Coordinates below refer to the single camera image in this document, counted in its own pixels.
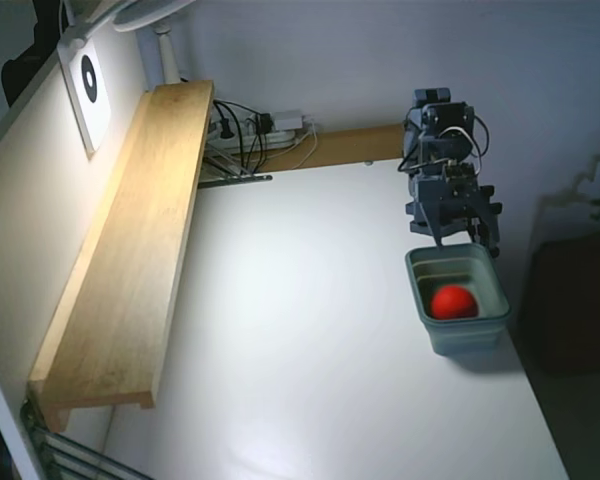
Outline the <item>grey-blue gripper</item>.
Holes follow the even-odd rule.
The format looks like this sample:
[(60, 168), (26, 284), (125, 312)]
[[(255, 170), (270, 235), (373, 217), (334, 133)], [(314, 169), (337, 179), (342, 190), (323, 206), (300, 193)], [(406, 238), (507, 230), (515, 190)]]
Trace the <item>grey-blue gripper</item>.
[(444, 223), (453, 232), (474, 234), (472, 217), (483, 204), (483, 194), (471, 167), (443, 167), (440, 173), (420, 170), (410, 178), (412, 201), (406, 211), (415, 223), (427, 223), (438, 248), (447, 236)]

